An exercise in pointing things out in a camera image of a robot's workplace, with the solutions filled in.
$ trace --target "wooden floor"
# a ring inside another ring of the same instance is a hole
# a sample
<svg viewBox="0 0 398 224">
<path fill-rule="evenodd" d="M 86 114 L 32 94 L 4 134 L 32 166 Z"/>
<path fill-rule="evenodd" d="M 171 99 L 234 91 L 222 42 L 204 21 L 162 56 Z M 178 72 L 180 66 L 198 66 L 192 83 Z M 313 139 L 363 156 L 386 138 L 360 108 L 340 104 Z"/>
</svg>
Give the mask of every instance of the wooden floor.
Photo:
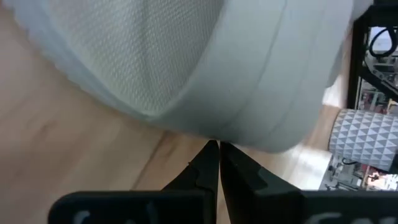
<svg viewBox="0 0 398 224">
<path fill-rule="evenodd" d="M 317 189 L 331 156 L 331 126 L 344 107 L 347 61 L 302 143 L 283 154 L 242 150 L 291 184 Z M 51 204 L 76 190 L 161 189 L 206 141 L 103 106 L 43 59 L 0 8 L 0 223 L 45 223 Z M 222 197 L 218 213 L 219 223 L 229 222 Z"/>
</svg>

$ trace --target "textured fabric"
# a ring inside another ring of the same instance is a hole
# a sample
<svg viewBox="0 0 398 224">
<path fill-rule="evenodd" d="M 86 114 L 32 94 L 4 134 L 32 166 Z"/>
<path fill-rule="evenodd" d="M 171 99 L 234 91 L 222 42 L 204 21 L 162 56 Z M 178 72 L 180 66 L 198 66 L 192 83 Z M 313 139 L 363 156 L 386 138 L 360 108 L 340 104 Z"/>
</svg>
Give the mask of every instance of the textured fabric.
<svg viewBox="0 0 398 224">
<path fill-rule="evenodd" d="M 360 110 L 342 110 L 329 150 L 339 156 L 389 170 L 398 146 L 398 118 Z"/>
<path fill-rule="evenodd" d="M 178 95 L 222 0 L 45 0 L 70 49 L 108 90 L 144 114 Z"/>
<path fill-rule="evenodd" d="M 315 125 L 353 1 L 3 2 L 103 103 L 163 128 L 282 152 Z"/>
</svg>

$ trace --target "wire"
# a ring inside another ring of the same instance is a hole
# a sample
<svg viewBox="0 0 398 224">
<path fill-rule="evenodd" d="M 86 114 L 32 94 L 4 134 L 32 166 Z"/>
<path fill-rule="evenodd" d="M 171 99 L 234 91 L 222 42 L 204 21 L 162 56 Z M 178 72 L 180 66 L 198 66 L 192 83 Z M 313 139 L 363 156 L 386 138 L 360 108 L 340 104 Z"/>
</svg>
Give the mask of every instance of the wire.
<svg viewBox="0 0 398 224">
<path fill-rule="evenodd" d="M 354 164 L 356 164 L 357 162 L 345 162 L 345 160 L 346 160 L 346 158 L 343 158 L 342 160 L 341 160 L 341 162 L 344 164 L 344 165 L 354 165 Z"/>
<path fill-rule="evenodd" d="M 388 57 L 388 56 L 392 55 L 398 47 L 398 37 L 397 37 L 398 33 L 396 33 L 396 30 L 398 30 L 398 27 L 387 27 L 387 28 L 381 30 L 380 32 L 378 32 L 373 37 L 371 43 L 369 44 L 369 53 L 375 58 L 383 58 L 383 57 Z M 375 41 L 377 40 L 377 38 L 379 38 L 379 36 L 381 34 L 383 34 L 385 31 L 388 31 L 389 37 L 391 39 L 391 48 L 384 53 L 377 54 L 373 51 L 373 45 L 374 45 Z"/>
</svg>

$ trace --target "white fabric edge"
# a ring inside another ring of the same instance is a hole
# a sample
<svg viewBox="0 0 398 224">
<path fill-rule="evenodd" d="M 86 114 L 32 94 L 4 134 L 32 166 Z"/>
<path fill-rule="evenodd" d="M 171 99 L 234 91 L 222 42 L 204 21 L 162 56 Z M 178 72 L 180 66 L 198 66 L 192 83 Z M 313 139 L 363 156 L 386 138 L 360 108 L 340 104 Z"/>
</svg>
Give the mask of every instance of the white fabric edge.
<svg viewBox="0 0 398 224">
<path fill-rule="evenodd" d="M 224 129 L 225 136 L 235 136 L 230 140 L 267 152 L 286 151 L 304 139 L 317 121 L 352 7 L 352 0 L 289 1 L 290 18 L 282 22 L 259 89 L 237 120 Z M 300 35 L 304 31 L 313 35 Z M 292 36 L 300 45 L 289 42 Z M 294 49 L 289 57 L 297 60 L 281 69 L 278 63 L 284 61 L 281 52 L 286 48 Z"/>
</svg>

